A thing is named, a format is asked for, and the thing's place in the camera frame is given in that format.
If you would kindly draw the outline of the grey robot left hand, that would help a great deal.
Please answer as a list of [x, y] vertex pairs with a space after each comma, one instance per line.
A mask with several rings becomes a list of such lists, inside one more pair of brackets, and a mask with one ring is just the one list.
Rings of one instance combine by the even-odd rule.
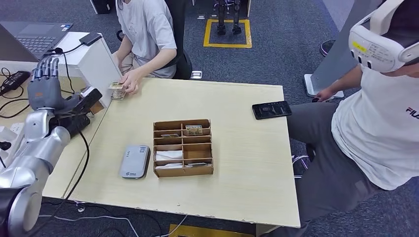
[[28, 84], [28, 99], [33, 110], [71, 111], [80, 102], [78, 94], [62, 97], [58, 64], [59, 58], [48, 56], [33, 69]]

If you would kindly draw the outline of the person's left hand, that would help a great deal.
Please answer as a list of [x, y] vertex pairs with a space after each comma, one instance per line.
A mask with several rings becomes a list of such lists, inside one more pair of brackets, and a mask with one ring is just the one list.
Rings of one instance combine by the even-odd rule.
[[132, 94], [138, 90], [138, 85], [143, 77], [144, 74], [140, 69], [131, 70], [121, 77], [120, 83], [123, 85], [126, 93]]

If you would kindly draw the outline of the headset person's right hand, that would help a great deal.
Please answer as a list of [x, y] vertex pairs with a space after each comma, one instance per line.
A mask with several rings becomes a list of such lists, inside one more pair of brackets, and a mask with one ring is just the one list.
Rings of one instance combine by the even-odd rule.
[[330, 88], [325, 88], [323, 90], [321, 90], [320, 92], [318, 92], [313, 101], [316, 102], [326, 102], [328, 100], [330, 100], [331, 98], [333, 98], [333, 96], [336, 94], [336, 92], [333, 89]]

